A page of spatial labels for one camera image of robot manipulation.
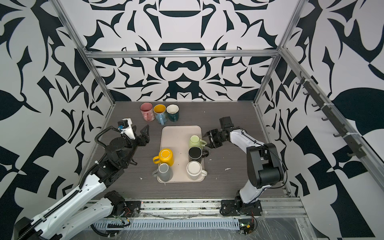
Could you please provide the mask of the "black mug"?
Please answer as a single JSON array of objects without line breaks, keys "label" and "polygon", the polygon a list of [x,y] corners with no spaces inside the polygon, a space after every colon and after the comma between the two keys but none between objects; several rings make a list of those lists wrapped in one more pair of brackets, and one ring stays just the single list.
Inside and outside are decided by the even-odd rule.
[{"label": "black mug", "polygon": [[202,150],[200,147],[193,146],[189,148],[189,151],[188,151],[189,162],[196,161],[198,163],[201,163],[203,158],[208,156],[209,156],[209,151]]}]

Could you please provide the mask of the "light green mug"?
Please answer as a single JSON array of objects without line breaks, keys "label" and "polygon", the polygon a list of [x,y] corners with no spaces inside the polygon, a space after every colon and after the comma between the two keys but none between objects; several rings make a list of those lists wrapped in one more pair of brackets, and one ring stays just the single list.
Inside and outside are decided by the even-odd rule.
[{"label": "light green mug", "polygon": [[203,149],[203,147],[205,147],[206,145],[207,145],[207,142],[202,140],[199,136],[193,135],[190,137],[189,148],[199,147],[199,148]]}]

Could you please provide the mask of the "light blue mug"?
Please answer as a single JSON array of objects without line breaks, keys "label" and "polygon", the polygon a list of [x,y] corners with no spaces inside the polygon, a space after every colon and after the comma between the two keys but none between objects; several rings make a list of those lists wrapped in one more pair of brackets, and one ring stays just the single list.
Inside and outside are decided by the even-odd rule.
[{"label": "light blue mug", "polygon": [[166,113],[166,106],[163,104],[158,104],[154,107],[154,113],[155,113],[155,118],[157,122],[161,125],[165,125],[165,123],[168,120],[168,116]]}]

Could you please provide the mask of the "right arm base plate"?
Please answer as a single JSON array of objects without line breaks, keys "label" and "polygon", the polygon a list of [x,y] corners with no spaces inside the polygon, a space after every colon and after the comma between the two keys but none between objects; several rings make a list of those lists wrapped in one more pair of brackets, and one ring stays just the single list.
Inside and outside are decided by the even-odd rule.
[{"label": "right arm base plate", "polygon": [[220,214],[225,217],[233,216],[261,216],[262,206],[260,201],[243,204],[236,200],[221,200]]}]

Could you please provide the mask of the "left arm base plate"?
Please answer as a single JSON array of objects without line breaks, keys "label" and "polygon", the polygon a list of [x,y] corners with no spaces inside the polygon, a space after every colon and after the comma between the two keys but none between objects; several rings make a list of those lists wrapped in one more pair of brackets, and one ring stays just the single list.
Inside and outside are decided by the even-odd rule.
[{"label": "left arm base plate", "polygon": [[124,218],[137,217],[141,212],[142,201],[125,201],[123,213],[120,215]]}]

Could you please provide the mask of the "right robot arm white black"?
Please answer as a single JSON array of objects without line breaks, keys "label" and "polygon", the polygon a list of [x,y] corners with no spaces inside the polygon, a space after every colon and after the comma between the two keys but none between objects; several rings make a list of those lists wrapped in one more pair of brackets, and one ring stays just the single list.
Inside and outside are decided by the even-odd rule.
[{"label": "right robot arm white black", "polygon": [[283,166],[275,145],[262,143],[240,128],[214,129],[203,137],[208,139],[207,147],[210,149],[230,142],[247,155],[248,181],[235,198],[238,211],[255,203],[266,189],[284,179]]}]

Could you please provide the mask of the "dark green mug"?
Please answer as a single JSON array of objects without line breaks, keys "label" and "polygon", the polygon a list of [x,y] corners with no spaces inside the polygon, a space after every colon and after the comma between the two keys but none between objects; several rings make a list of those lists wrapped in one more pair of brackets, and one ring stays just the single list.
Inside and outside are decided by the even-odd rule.
[{"label": "dark green mug", "polygon": [[169,105],[167,106],[166,111],[167,111],[168,119],[171,122],[177,122],[179,120],[180,109],[178,105],[175,105],[175,104]]}]

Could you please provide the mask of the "yellow mug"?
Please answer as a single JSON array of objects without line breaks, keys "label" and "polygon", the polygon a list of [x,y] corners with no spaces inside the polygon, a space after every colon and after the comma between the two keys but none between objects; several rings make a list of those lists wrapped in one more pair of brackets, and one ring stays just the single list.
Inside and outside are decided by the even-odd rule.
[{"label": "yellow mug", "polygon": [[162,149],[159,154],[153,158],[154,164],[167,164],[170,167],[174,164],[174,155],[170,149]]}]

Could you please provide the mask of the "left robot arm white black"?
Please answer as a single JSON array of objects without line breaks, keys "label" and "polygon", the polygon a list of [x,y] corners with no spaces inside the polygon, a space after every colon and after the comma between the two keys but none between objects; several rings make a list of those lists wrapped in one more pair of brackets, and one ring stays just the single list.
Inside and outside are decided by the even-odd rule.
[{"label": "left robot arm white black", "polygon": [[128,168],[136,165],[134,154],[150,142],[150,127],[136,134],[131,119],[109,126],[95,136],[96,144],[104,149],[100,160],[90,167],[65,197],[47,210],[19,220],[14,226],[17,240],[69,240],[95,222],[108,216],[120,218],[127,209],[126,200],[117,191],[110,191],[92,206],[84,209],[93,197],[110,187]]}]

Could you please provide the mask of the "pink floral mug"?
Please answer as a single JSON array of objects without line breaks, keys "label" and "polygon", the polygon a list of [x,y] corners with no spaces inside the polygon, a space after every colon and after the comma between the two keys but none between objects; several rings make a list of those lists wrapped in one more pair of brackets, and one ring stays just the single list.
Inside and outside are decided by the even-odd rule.
[{"label": "pink floral mug", "polygon": [[151,103],[143,103],[140,106],[140,111],[146,122],[151,122],[155,119],[153,105]]}]

